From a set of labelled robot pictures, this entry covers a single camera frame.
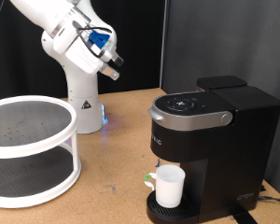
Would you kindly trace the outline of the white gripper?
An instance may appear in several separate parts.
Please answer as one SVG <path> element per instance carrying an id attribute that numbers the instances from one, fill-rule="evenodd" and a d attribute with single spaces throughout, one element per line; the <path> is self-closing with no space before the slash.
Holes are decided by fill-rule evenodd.
<path id="1" fill-rule="evenodd" d="M 114 64 L 121 67 L 124 64 L 124 60 L 115 51 L 112 51 L 111 54 Z M 107 63 L 104 63 L 101 59 L 95 57 L 80 38 L 74 41 L 65 53 L 65 56 L 74 65 L 89 75 L 94 75 L 99 71 L 113 80 L 119 78 L 119 72 L 110 67 Z"/>

